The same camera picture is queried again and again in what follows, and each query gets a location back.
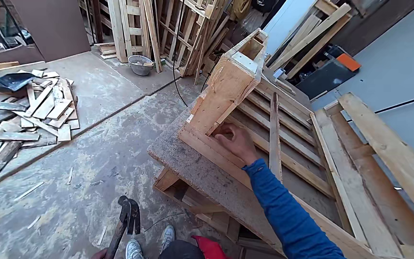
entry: dark pants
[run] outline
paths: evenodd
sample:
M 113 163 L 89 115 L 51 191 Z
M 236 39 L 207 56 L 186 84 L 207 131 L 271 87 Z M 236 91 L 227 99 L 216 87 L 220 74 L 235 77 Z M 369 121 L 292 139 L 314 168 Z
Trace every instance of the dark pants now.
M 162 251 L 159 259 L 205 259 L 199 247 L 183 240 L 174 240 Z

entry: hand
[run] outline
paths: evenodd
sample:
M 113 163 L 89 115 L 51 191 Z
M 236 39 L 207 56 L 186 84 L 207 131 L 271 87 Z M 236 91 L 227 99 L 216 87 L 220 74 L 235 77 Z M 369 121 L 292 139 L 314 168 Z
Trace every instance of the hand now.
M 108 248 L 104 248 L 103 250 L 100 250 L 98 252 L 96 252 L 91 259 L 103 259 L 105 258 L 106 255 L 106 251 L 108 250 Z
M 225 136 L 231 134 L 233 136 L 230 139 Z M 253 140 L 245 129 L 232 123 L 224 123 L 213 132 L 213 135 L 223 147 L 242 159 L 247 165 L 253 164 L 258 159 Z

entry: white wall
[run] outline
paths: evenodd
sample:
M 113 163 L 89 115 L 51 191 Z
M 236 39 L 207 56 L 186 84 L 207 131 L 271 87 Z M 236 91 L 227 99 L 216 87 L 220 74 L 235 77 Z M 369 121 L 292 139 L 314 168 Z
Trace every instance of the white wall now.
M 268 33 L 267 53 L 273 54 L 294 26 L 307 13 L 314 0 L 287 0 L 264 28 Z
M 354 58 L 360 72 L 312 103 L 314 110 L 348 92 L 373 111 L 414 99 L 414 10 Z M 414 103 L 379 116 L 414 149 Z

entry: gray wall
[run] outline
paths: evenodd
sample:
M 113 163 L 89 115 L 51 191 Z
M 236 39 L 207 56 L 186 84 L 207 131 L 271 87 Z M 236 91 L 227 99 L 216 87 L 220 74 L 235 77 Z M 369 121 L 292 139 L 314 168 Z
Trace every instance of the gray wall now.
M 312 103 L 314 110 L 352 92 L 377 111 L 414 99 L 414 11 L 354 58 L 360 72 Z M 414 149 L 414 103 L 379 116 Z

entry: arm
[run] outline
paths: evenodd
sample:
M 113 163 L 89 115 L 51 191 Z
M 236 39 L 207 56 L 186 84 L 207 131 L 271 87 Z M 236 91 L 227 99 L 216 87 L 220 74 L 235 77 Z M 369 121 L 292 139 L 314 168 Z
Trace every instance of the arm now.
M 233 124 L 223 124 L 215 138 L 247 165 L 252 189 L 271 227 L 290 258 L 344 258 L 309 214 L 277 180 L 263 159 L 258 159 L 248 133 Z M 223 134 L 233 134 L 231 140 Z

